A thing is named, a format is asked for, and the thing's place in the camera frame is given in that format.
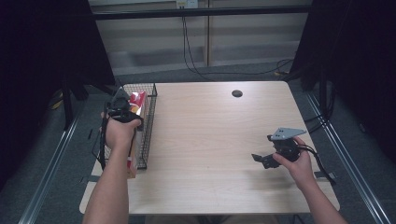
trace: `wooden table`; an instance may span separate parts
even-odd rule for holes
[[[275,152],[266,135],[304,129],[285,82],[156,84],[148,169],[128,180],[130,214],[215,215],[308,213],[287,169],[264,169],[251,153]],[[240,90],[242,97],[232,96]],[[300,137],[314,147],[308,133]],[[318,171],[312,157],[314,171]],[[100,175],[96,163],[93,175]],[[327,180],[320,188],[339,209]],[[80,204],[85,211],[94,182]]]

